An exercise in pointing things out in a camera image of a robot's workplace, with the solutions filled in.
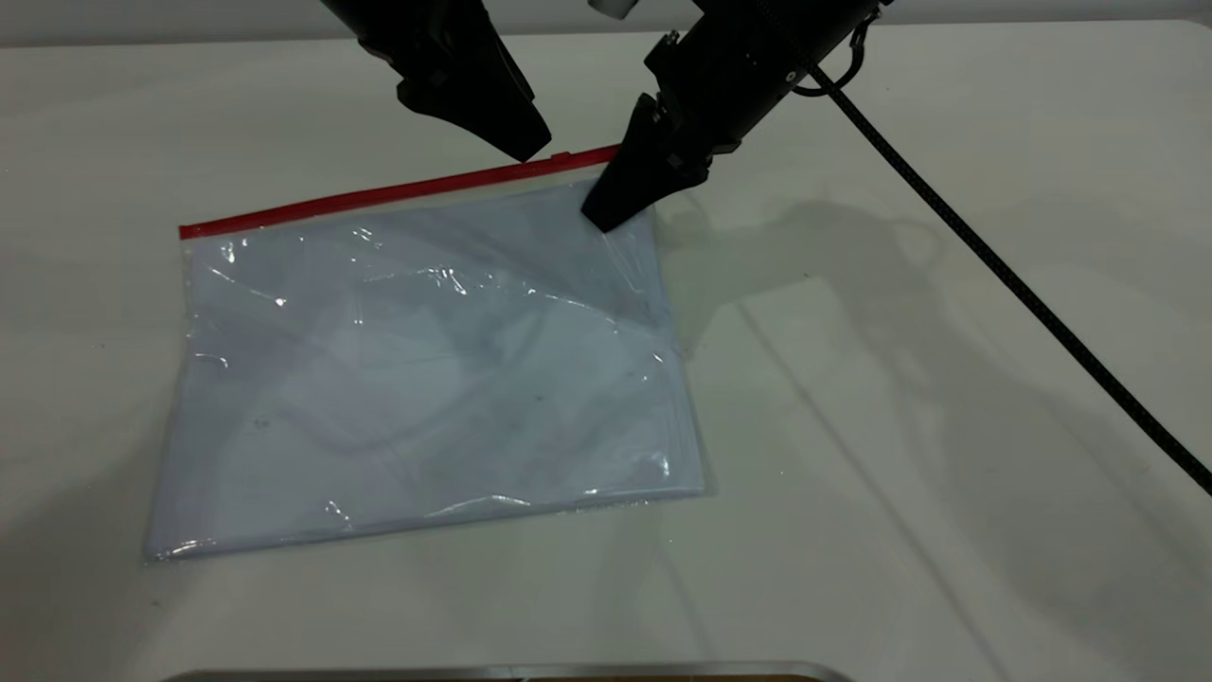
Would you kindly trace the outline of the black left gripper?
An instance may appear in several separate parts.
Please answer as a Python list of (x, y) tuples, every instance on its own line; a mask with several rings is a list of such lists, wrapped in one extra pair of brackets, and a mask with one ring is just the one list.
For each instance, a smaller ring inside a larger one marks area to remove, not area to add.
[(551, 141), (527, 78), (481, 1), (324, 1), (364, 51), (398, 71), (398, 101), (515, 161)]

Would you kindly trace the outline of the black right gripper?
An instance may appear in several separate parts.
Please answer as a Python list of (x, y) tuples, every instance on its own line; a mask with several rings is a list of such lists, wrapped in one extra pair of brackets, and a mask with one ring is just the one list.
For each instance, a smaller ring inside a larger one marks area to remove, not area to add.
[[(581, 204), (611, 233), (644, 210), (708, 180), (713, 156), (741, 147), (774, 105), (840, 44), (852, 53), (882, 1), (698, 1), (702, 16), (670, 33), (644, 64), (657, 94), (641, 94), (614, 157)], [(707, 157), (674, 164), (671, 157)]]

